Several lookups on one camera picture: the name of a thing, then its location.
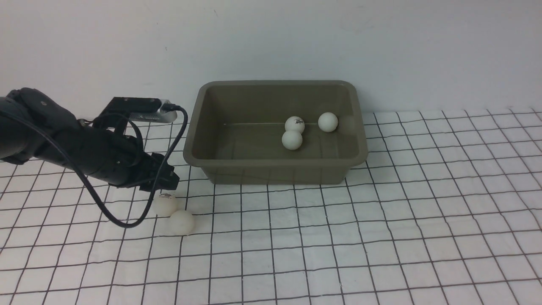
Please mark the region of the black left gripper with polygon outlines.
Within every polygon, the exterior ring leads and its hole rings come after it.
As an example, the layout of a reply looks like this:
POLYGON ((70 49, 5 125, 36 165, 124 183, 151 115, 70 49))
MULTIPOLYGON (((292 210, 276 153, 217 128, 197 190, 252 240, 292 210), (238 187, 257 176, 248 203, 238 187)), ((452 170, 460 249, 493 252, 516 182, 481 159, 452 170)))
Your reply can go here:
POLYGON ((174 166, 162 154, 148 154, 134 137, 110 130, 95 129, 97 143, 92 145, 91 160, 97 168, 91 177, 119 188, 139 187, 142 191, 174 191, 180 181, 174 166))

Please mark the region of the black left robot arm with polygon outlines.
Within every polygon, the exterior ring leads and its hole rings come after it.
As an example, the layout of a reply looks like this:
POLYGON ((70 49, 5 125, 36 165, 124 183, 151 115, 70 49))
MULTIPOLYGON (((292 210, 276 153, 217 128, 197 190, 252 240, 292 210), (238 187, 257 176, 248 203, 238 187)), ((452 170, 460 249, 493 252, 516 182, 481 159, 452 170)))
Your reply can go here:
POLYGON ((87 123, 37 89, 14 89, 1 98, 1 160, 22 165, 37 158, 114 187, 175 190, 180 179, 165 157, 146 153, 141 133, 124 134, 132 122, 173 122, 169 104, 116 97, 87 123))

